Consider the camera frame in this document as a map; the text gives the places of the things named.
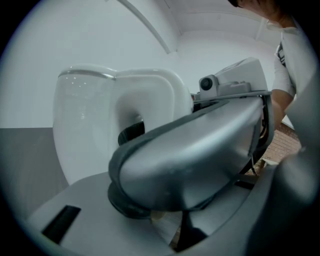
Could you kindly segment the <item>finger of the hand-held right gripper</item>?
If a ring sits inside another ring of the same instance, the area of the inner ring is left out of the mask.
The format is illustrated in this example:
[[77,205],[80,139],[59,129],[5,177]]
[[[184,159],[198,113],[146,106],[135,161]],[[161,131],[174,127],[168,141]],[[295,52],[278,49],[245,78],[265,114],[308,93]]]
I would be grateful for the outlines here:
[[143,121],[135,123],[123,131],[118,136],[118,145],[121,146],[145,133],[145,125]]
[[249,162],[263,100],[220,100],[121,145],[109,162],[108,199],[120,212],[194,209]]

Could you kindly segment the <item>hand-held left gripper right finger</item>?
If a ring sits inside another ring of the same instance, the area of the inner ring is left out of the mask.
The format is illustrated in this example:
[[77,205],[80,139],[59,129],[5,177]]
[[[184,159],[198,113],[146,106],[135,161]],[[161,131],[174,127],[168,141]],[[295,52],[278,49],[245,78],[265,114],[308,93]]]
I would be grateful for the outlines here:
[[189,214],[191,226],[210,236],[225,224],[249,196],[258,180],[257,176],[239,175],[214,195],[202,210]]

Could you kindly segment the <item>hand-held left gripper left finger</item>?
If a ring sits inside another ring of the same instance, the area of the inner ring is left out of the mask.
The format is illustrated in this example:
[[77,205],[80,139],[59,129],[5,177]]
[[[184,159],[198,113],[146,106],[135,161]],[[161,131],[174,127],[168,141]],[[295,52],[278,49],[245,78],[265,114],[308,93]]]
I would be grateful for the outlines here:
[[[36,241],[59,256],[170,256],[173,250],[149,220],[120,214],[108,199],[108,173],[83,178],[45,202],[28,218]],[[42,231],[65,207],[80,209],[60,244]]]

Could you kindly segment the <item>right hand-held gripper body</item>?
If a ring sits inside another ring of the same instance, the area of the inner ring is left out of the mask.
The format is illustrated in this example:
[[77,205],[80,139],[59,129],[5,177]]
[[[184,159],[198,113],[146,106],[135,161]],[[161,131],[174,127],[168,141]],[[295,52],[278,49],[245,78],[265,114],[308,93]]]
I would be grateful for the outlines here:
[[270,144],[271,92],[257,58],[201,78],[192,99],[191,165],[245,166]]

